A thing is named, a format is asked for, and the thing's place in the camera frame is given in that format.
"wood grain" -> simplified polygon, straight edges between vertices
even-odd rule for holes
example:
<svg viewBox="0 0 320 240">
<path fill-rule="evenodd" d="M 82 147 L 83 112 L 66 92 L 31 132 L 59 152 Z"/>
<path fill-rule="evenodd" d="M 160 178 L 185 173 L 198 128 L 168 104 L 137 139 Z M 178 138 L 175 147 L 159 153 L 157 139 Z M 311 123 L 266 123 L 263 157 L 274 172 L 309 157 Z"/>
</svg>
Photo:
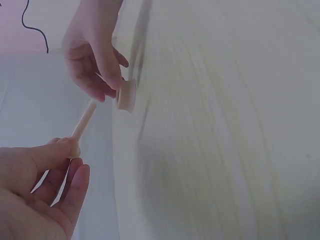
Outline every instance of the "wood grain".
<svg viewBox="0 0 320 240">
<path fill-rule="evenodd" d="M 113 111 L 120 239 L 317 239 L 320 19 L 276 0 L 121 14 L 138 90 L 132 114 Z"/>
</svg>

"hand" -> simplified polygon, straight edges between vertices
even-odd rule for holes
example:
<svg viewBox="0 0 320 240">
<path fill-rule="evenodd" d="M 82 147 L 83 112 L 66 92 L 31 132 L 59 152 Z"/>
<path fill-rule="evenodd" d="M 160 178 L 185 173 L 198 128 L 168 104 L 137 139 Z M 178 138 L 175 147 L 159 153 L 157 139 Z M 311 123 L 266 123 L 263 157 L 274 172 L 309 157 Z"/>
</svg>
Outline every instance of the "hand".
<svg viewBox="0 0 320 240">
<path fill-rule="evenodd" d="M 122 1 L 81 0 L 62 42 L 73 81 L 101 102 L 105 95 L 116 96 L 116 90 L 123 83 L 120 65 L 129 66 L 127 59 L 112 45 Z"/>
<path fill-rule="evenodd" d="M 71 140 L 0 148 L 0 239 L 69 240 L 84 202 L 90 168 L 70 161 Z M 42 184 L 31 193 L 44 172 Z M 51 206 L 66 176 L 59 202 Z"/>
</svg>

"wooden stick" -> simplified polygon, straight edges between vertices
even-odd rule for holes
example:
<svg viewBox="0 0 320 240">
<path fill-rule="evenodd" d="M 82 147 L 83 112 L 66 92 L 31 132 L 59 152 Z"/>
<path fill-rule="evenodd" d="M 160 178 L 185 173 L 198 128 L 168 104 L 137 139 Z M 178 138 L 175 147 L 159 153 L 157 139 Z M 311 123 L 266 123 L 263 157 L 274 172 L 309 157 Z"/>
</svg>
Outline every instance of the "wooden stick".
<svg viewBox="0 0 320 240">
<path fill-rule="evenodd" d="M 77 141 L 80 140 L 82 134 L 84 133 L 92 115 L 94 114 L 94 111 L 97 108 L 97 104 L 93 99 L 90 100 L 89 105 L 87 109 L 85 110 L 84 114 L 82 115 L 79 123 L 75 127 L 72 137 L 76 139 Z"/>
</svg>

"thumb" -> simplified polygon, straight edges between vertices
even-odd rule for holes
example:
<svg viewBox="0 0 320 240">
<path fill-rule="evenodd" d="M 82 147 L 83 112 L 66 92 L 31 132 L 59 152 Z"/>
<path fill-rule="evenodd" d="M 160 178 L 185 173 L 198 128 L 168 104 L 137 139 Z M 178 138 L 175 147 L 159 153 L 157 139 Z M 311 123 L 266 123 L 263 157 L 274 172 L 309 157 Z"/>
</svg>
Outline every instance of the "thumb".
<svg viewBox="0 0 320 240">
<path fill-rule="evenodd" d="M 118 90 L 122 83 L 121 70 L 118 60 L 114 53 L 111 38 L 105 40 L 103 38 L 96 39 L 91 44 L 96 65 L 101 73 L 104 81 L 113 89 Z"/>
<path fill-rule="evenodd" d="M 54 143 L 28 148 L 28 155 L 34 161 L 38 173 L 60 166 L 70 155 L 71 141 L 62 138 Z"/>
</svg>

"white board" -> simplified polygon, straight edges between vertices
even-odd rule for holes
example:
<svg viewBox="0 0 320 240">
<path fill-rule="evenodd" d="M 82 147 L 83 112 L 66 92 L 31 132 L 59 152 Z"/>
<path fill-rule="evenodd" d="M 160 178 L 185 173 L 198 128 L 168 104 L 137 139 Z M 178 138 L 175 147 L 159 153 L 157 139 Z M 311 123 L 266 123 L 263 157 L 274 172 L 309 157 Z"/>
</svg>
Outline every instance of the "white board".
<svg viewBox="0 0 320 240">
<path fill-rule="evenodd" d="M 121 240 L 319 238 L 319 11 L 126 3 L 116 46 L 139 86 L 132 114 L 113 111 Z"/>
</svg>

